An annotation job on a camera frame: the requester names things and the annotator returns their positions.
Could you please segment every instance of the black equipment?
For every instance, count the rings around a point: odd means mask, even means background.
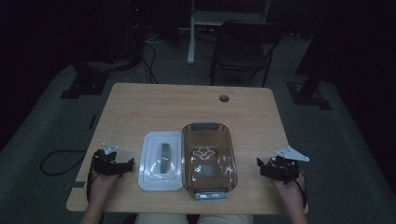
[[[267,164],[264,164],[263,161],[257,158],[257,165],[260,166],[261,175],[283,181],[283,184],[297,179],[300,173],[297,161],[285,159],[280,156],[271,158]]]
[[[111,152],[108,155],[102,150],[98,149],[92,156],[90,172],[88,173],[87,181],[87,200],[90,201],[91,185],[95,178],[99,175],[120,175],[127,172],[132,172],[134,166],[134,158],[124,163],[116,163],[117,152]],[[92,169],[97,176],[92,178]]]

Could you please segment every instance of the black chair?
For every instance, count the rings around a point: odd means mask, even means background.
[[[262,87],[268,77],[273,51],[284,35],[282,26],[271,22],[226,21],[217,32],[210,67],[211,85],[216,70],[256,73],[265,69]]]

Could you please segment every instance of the chair leg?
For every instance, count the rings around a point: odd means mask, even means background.
[[[216,61],[215,61],[215,56],[213,56],[212,64],[210,65],[210,74],[209,74],[209,76],[211,77],[211,82],[210,82],[211,86],[215,85],[215,70],[216,70]]]
[[[265,82],[267,81],[269,68],[270,68],[270,66],[268,66],[268,65],[265,68],[264,78],[262,79],[262,88],[265,86]]]
[[[268,71],[270,70],[271,61],[272,61],[272,52],[271,52],[271,54],[270,54],[270,57],[269,57],[269,59],[268,59],[267,66],[266,66],[266,68],[265,68],[264,78],[262,79],[262,87],[265,86],[265,82],[267,81]]]
[[[256,74],[257,74],[258,71],[259,71],[259,70],[254,71],[253,74],[250,76],[250,79],[253,79],[254,76],[256,76]]]

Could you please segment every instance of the black cable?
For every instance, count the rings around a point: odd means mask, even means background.
[[[118,72],[118,71],[128,71],[128,70],[131,70],[133,68],[136,69],[136,67],[139,65],[139,63],[140,63],[140,58],[132,58],[126,64],[121,64],[119,66],[112,67],[112,68],[109,68],[107,70],[100,70],[100,71],[108,72],[108,73]]]
[[[294,181],[294,183],[296,183],[297,187],[300,189],[300,192],[301,192],[301,194],[303,196],[303,205],[304,205],[304,208],[305,208],[306,207],[306,200],[307,200],[307,196],[306,196],[306,179],[305,179],[305,174],[303,174],[303,172],[301,172],[301,171],[299,171],[299,172],[304,177],[304,186],[305,186],[305,188],[303,189],[296,179],[293,179],[293,181]]]
[[[145,66],[145,77],[146,77],[147,83],[149,83],[148,67],[147,66]]]
[[[150,64],[148,64],[148,62],[146,62],[146,60],[144,58],[141,59],[143,64],[148,68],[148,81],[150,83],[154,83],[155,82],[156,84],[159,84],[157,78],[154,76],[154,73],[152,72],[152,65],[154,65],[154,61],[155,61],[157,53],[155,51],[155,48],[152,47],[151,45],[145,43],[145,46],[151,48],[152,51],[153,51],[153,54],[154,54]]]
[[[155,61],[155,58],[156,58],[156,56],[157,56],[157,52],[155,51],[155,48],[152,47],[151,45],[145,43],[145,46],[151,48],[151,49],[152,49],[152,52],[153,52],[153,54],[154,54],[154,55],[152,56],[151,64],[150,64],[150,66],[148,67],[148,68],[149,68],[148,74],[149,74],[150,82],[153,83],[153,82],[152,82],[152,79],[151,79],[151,78],[153,78],[154,81],[155,81],[155,83],[158,84],[157,78],[155,78],[154,73],[152,73],[152,65],[154,65],[154,61]],[[142,61],[143,61],[143,63],[144,63],[145,65],[148,65],[147,62],[146,62],[143,58],[142,58]]]
[[[214,30],[212,32],[212,31],[210,31],[210,28],[208,28],[206,26],[205,27],[205,31],[195,33],[194,38],[196,39],[196,41],[199,41],[201,43],[216,44],[216,39],[215,40],[210,40],[210,39],[201,37],[202,35],[206,35],[206,37],[208,37],[210,35],[210,36],[212,36],[212,39],[213,39],[213,38],[216,38],[216,32],[217,32],[216,28],[214,28]]]
[[[97,175],[93,178],[93,180],[92,180],[91,183],[93,183],[93,181],[95,181],[95,179],[96,179],[99,175],[100,175],[100,174],[97,174]]]
[[[135,75],[136,78],[137,78],[137,83],[140,83],[140,77],[139,77],[139,75],[136,73],[136,69],[134,70],[134,75]]]
[[[140,64],[141,63],[139,63],[132,71],[129,71],[129,72],[121,74],[121,75],[110,75],[107,79],[115,79],[115,78],[120,78],[120,77],[127,77],[127,76],[131,75],[132,73],[135,73],[136,76],[137,76],[136,70],[139,69]]]
[[[50,172],[48,172],[48,171],[46,171],[45,169],[44,169],[44,163],[47,161],[47,159],[49,158],[49,157],[51,157],[52,155],[54,155],[54,154],[56,154],[56,153],[68,153],[68,152],[73,152],[73,153],[86,153],[87,151],[83,151],[83,150],[56,150],[56,151],[53,151],[53,152],[51,152],[51,153],[49,153],[49,154],[47,154],[47,156],[45,156],[44,157],[44,159],[43,159],[43,161],[40,163],[40,170],[41,170],[41,172],[43,173],[43,174],[45,174],[45,175],[64,175],[64,174],[66,174],[67,172],[69,172],[69,171],[71,171],[73,168],[75,168],[80,162],[82,162],[83,160],[84,160],[84,156],[81,158],[81,159],[79,159],[74,165],[72,165],[70,168],[68,168],[68,169],[66,169],[66,170],[64,170],[64,171],[61,171],[61,172],[59,172],[59,173],[50,173]]]

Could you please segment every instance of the dark background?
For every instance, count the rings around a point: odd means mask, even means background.
[[[197,2],[197,8],[208,10],[257,11],[262,5],[256,0]],[[181,0],[2,0],[0,149],[52,78],[73,60],[112,63],[130,57],[134,22],[177,40],[177,27],[190,24],[190,8]],[[296,73],[320,76],[337,88],[393,190],[395,15],[393,1],[276,0],[268,17],[285,26],[288,35],[314,36]]]

